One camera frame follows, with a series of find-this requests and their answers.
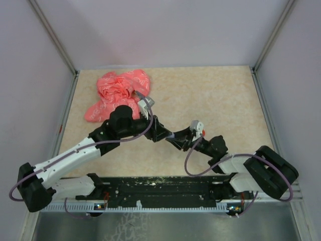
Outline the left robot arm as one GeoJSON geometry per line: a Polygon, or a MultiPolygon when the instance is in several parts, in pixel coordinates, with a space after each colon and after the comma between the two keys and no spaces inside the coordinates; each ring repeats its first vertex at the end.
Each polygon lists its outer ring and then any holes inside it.
{"type": "Polygon", "coordinates": [[[129,106],[118,106],[110,118],[68,151],[35,166],[19,168],[18,191],[29,212],[37,212],[54,199],[98,200],[104,196],[104,184],[94,173],[80,178],[64,176],[79,166],[97,159],[120,146],[120,143],[145,136],[158,142],[173,133],[155,115],[147,113],[133,119],[129,106]]]}

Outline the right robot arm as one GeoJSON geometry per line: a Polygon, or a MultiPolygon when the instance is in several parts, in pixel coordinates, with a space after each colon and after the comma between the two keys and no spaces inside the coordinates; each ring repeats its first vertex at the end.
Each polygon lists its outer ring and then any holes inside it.
{"type": "Polygon", "coordinates": [[[200,176],[213,171],[232,174],[224,186],[227,197],[234,199],[243,191],[263,192],[267,196],[290,202],[294,198],[292,184],[299,177],[298,171],[269,146],[261,146],[253,154],[229,154],[223,136],[210,140],[204,138],[204,130],[186,128],[171,134],[166,141],[177,149],[186,151],[189,158],[193,151],[210,157],[209,168],[200,176]]]}

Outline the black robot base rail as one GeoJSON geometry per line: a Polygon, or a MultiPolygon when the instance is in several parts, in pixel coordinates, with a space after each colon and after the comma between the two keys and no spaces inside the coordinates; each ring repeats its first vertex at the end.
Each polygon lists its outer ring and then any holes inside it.
{"type": "Polygon", "coordinates": [[[223,200],[250,200],[253,193],[236,192],[232,175],[201,177],[94,177],[95,188],[76,200],[106,200],[109,208],[198,208],[216,207],[223,200]]]}

